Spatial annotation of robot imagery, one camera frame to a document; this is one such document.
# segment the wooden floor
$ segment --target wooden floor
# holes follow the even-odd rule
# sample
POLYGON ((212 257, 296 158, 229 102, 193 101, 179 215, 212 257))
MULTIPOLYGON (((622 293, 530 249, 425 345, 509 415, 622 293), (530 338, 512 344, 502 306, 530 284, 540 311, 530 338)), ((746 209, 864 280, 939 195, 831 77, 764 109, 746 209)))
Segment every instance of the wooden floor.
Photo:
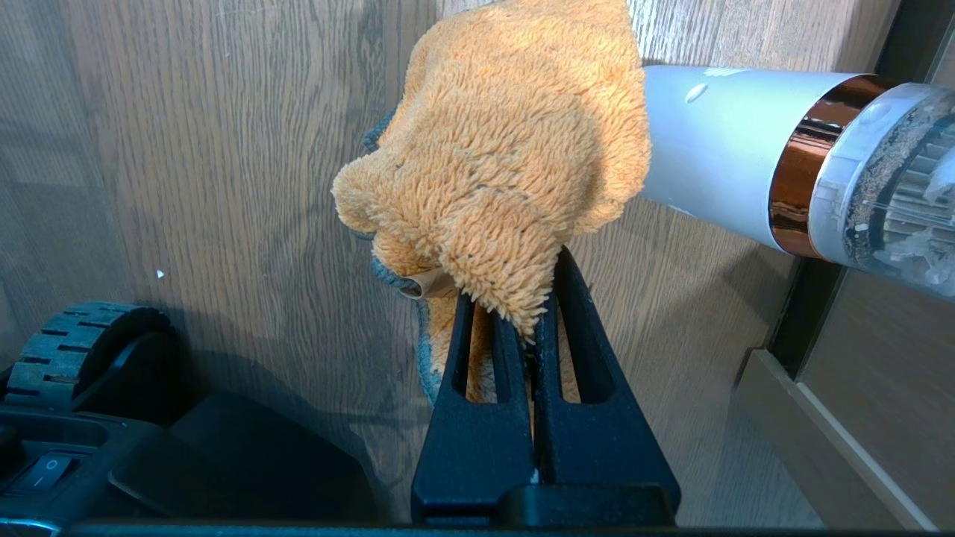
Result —
MULTIPOLYGON (((325 434, 406 520, 430 415, 413 307, 371 275, 330 182, 398 101, 416 39, 481 3, 0 0, 0 360, 75 301, 162 307, 202 387, 325 434)), ((633 12, 648 62, 864 70, 894 8, 633 12)), ((681 523, 817 524, 731 399, 791 259, 642 200, 572 249, 684 488, 681 523)))

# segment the cloth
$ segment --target cloth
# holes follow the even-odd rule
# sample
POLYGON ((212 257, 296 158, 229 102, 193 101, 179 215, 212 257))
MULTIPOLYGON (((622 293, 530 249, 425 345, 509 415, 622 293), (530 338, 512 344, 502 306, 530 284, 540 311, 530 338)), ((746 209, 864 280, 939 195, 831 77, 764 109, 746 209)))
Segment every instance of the cloth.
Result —
MULTIPOLYGON (((530 342, 561 246, 619 217, 643 185, 643 71, 625 0, 506 0, 437 23, 365 143, 376 150, 334 180, 339 217, 373 237, 382 279, 407 288, 443 269, 477 301, 468 391, 486 400, 488 312, 530 342)), ((418 305, 434 400, 456 297, 418 305)))

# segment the power switch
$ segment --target power switch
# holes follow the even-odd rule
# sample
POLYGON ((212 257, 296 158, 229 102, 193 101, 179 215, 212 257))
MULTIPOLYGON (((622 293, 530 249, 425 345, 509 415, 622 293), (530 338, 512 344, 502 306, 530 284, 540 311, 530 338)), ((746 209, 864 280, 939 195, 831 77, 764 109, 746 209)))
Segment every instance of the power switch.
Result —
POLYGON ((47 453, 41 456, 22 478, 11 487, 16 494, 29 494, 47 490, 63 479, 78 463, 78 460, 65 453, 47 453))

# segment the rubber tire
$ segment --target rubber tire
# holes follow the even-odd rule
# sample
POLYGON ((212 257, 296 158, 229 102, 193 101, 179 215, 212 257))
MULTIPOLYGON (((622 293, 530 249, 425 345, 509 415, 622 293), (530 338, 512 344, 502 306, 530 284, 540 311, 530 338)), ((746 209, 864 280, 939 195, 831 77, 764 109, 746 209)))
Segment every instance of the rubber tire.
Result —
POLYGON ((155 308, 111 302, 70 306, 27 341, 11 370, 4 402, 72 410, 74 398, 127 345, 151 332, 172 332, 169 318, 155 308))

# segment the fluffy orange cloth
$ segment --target fluffy orange cloth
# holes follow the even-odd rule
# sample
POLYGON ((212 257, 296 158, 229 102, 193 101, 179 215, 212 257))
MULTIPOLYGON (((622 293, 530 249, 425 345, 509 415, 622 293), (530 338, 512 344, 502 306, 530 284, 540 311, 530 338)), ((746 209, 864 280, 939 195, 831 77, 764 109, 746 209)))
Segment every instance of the fluffy orange cloth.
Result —
MULTIPOLYGON (((444 269, 529 339, 561 246, 619 217, 649 166, 625 0, 506 0, 439 22, 379 145, 335 178, 342 222, 397 276, 444 269)), ((440 379, 456 302, 426 300, 440 379)), ((489 325, 476 318, 477 398, 489 325)))

